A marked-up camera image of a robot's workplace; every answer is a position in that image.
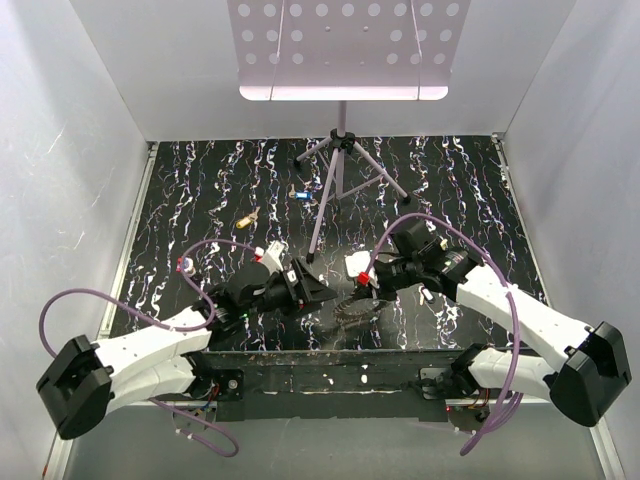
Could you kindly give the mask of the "key with black tag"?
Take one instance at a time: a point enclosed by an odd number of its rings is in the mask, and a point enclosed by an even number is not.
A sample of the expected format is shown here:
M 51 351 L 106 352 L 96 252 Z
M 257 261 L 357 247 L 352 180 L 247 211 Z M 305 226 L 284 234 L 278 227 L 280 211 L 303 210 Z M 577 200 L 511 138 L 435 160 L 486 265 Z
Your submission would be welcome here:
M 435 302 L 435 298 L 434 298 L 433 294 L 426 287 L 421 287 L 420 288 L 420 292 L 421 292 L 423 300 L 427 304 L 433 304 Z

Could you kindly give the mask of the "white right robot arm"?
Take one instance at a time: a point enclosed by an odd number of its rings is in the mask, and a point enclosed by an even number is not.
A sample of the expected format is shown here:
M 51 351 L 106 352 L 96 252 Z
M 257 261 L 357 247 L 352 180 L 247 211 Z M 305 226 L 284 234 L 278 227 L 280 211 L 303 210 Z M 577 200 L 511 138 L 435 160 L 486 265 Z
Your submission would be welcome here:
M 611 324 L 592 327 L 552 309 L 501 280 L 471 248 L 448 246 L 422 220 L 396 227 L 390 236 L 395 249 L 388 261 L 370 251 L 346 256 L 354 299 L 393 301 L 398 291 L 422 285 L 491 319 L 534 352 L 516 356 L 474 344 L 448 370 L 427 380 L 429 394 L 471 398 L 507 386 L 547 400 L 575 423 L 593 427 L 630 384 L 624 339 Z

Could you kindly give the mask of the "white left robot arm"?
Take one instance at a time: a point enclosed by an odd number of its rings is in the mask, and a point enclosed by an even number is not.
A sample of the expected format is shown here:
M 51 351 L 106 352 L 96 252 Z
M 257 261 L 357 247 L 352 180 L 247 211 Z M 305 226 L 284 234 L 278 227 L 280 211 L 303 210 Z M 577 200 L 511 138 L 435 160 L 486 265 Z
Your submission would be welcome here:
M 232 377 L 205 366 L 205 349 L 237 332 L 251 311 L 297 319 L 336 296 L 303 260 L 295 258 L 282 268 L 261 258 L 157 326 L 103 341 L 84 335 L 70 339 L 36 390 L 64 440 L 148 398 L 177 394 L 200 400 L 222 394 Z

